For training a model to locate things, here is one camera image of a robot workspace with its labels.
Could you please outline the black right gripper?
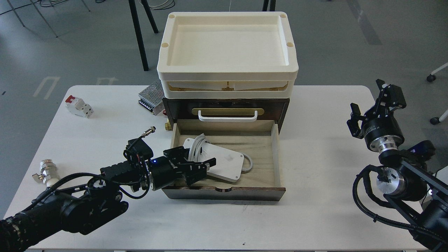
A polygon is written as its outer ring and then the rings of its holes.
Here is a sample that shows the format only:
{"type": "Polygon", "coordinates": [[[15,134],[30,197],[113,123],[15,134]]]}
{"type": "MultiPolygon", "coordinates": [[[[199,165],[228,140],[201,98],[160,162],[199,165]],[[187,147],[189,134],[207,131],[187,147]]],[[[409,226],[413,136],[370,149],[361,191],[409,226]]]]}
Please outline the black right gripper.
{"type": "Polygon", "coordinates": [[[359,106],[350,104],[350,119],[346,124],[352,137],[365,139],[367,148],[376,153],[384,153],[389,150],[398,150],[403,144],[402,131],[394,118],[394,111],[404,109],[407,104],[402,89],[393,84],[386,84],[384,80],[377,79],[376,84],[380,89],[379,97],[374,107],[371,107],[364,116],[361,115],[359,106]]]}

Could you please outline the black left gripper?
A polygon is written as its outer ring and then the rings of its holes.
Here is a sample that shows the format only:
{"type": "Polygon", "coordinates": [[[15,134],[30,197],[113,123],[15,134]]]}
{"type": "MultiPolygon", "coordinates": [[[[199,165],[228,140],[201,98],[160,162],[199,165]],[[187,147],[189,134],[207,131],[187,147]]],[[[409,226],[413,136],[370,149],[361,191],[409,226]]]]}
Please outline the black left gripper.
{"type": "Polygon", "coordinates": [[[193,185],[207,176],[207,171],[216,165],[216,158],[204,162],[189,161],[189,148],[183,146],[163,150],[163,155],[150,160],[150,187],[159,190],[172,185],[182,176],[186,185],[193,185]]]}

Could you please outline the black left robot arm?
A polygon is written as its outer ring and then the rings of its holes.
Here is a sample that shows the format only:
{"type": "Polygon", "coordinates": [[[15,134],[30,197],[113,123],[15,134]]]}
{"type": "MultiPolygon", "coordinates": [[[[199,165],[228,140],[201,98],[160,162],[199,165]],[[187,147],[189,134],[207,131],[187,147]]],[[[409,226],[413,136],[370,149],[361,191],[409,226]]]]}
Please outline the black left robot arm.
{"type": "Polygon", "coordinates": [[[31,205],[1,220],[1,251],[24,252],[59,231],[87,235],[128,210],[123,196],[141,199],[183,178],[187,185],[204,179],[216,158],[195,162],[183,146],[163,151],[154,158],[143,138],[151,127],[130,139],[125,161],[101,168],[100,174],[74,173],[40,193],[31,205]]]}

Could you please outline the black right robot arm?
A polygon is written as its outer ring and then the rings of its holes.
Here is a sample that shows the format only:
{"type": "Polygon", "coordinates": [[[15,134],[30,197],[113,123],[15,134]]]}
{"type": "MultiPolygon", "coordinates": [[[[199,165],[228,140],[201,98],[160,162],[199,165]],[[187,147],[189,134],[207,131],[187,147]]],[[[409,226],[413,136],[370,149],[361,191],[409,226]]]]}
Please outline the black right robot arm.
{"type": "Polygon", "coordinates": [[[368,150],[379,154],[381,166],[366,166],[354,180],[352,197],[374,222],[408,230],[413,239],[433,252],[447,251],[447,184],[427,171],[426,161],[435,154],[429,140],[399,150],[402,131],[394,111],[406,107],[402,89],[377,79],[380,90],[375,104],[361,114],[352,103],[347,125],[353,137],[364,139],[368,150]],[[368,197],[381,207],[397,210],[407,223],[394,221],[362,204],[357,187],[363,181],[368,197]]]}

